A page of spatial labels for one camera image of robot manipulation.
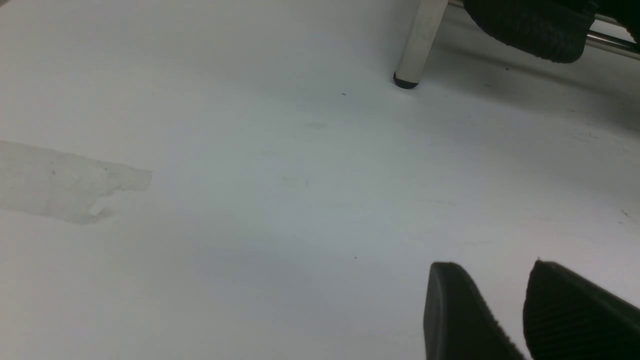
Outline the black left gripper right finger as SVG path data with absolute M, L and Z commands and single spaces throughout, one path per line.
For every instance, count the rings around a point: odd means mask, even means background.
M 557 262 L 535 262 L 522 313 L 534 360 L 640 357 L 640 310 Z

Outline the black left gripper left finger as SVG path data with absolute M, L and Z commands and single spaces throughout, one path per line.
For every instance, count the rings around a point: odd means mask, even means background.
M 495 319 L 473 278 L 455 262 L 429 268 L 423 310 L 427 360 L 525 360 Z

